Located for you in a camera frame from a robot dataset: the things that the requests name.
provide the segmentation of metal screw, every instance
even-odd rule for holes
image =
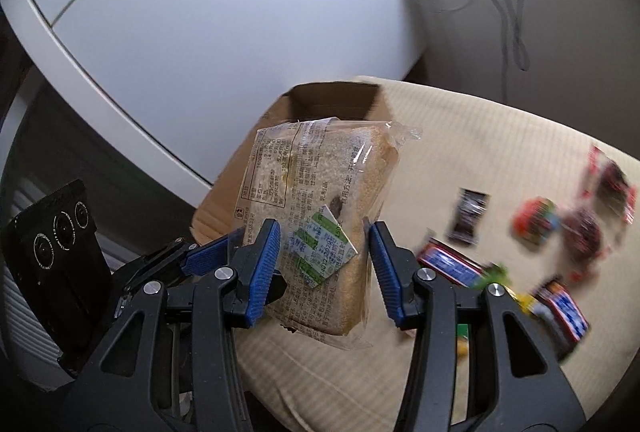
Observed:
[[[433,271],[433,269],[424,267],[424,268],[418,269],[418,278],[420,280],[424,280],[425,282],[428,282],[436,278],[436,272]]]
[[[504,287],[502,287],[500,284],[489,284],[486,288],[487,291],[489,291],[489,294],[493,295],[494,297],[501,297],[502,295],[504,295]]]
[[[219,267],[214,273],[218,280],[229,280],[234,275],[234,271],[230,267]]]
[[[145,287],[143,287],[142,289],[147,295],[155,295],[159,290],[161,290],[161,288],[162,284],[160,284],[157,280],[152,280],[151,282],[147,282],[145,284]]]

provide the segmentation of blue rubber tip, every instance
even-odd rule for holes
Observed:
[[[222,237],[201,248],[190,251],[181,268],[182,272],[185,275],[204,276],[208,272],[226,265],[227,244],[227,238]]]
[[[267,300],[269,286],[271,285],[271,276],[276,268],[278,253],[280,253],[280,224],[275,221],[271,226],[267,242],[262,249],[258,265],[249,284],[246,320],[250,326],[253,326],[258,318],[262,316],[264,302]]]
[[[380,232],[375,225],[370,229],[370,254],[373,267],[376,270],[378,284],[385,301],[386,314],[397,327],[404,322],[405,314],[402,309],[402,290],[396,270],[391,263]]]

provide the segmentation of table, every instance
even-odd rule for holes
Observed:
[[[535,115],[488,100],[375,78],[393,118],[422,127],[421,141],[403,149],[380,220],[398,245],[420,246],[427,228],[443,235],[460,187],[491,194],[479,244],[467,250],[480,262],[502,262],[516,290],[530,290],[558,269],[561,240],[553,235],[532,253],[510,235],[510,220],[525,199],[542,195],[574,201],[593,139]],[[640,163],[598,142],[632,183]],[[640,225],[603,262],[600,277],[574,292],[592,325],[562,368],[589,417],[618,384],[640,344]],[[361,349],[341,351],[263,319],[238,332],[245,389],[293,431],[392,430],[401,402],[413,340],[386,316],[375,280]],[[454,419],[462,420],[460,398]]]

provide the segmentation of open brown box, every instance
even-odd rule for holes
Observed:
[[[378,85],[354,81],[297,85],[269,107],[229,159],[191,221],[191,233],[199,244],[226,235],[232,229],[234,209],[244,169],[256,132],[290,121],[327,117],[342,120],[389,121],[391,115]]]

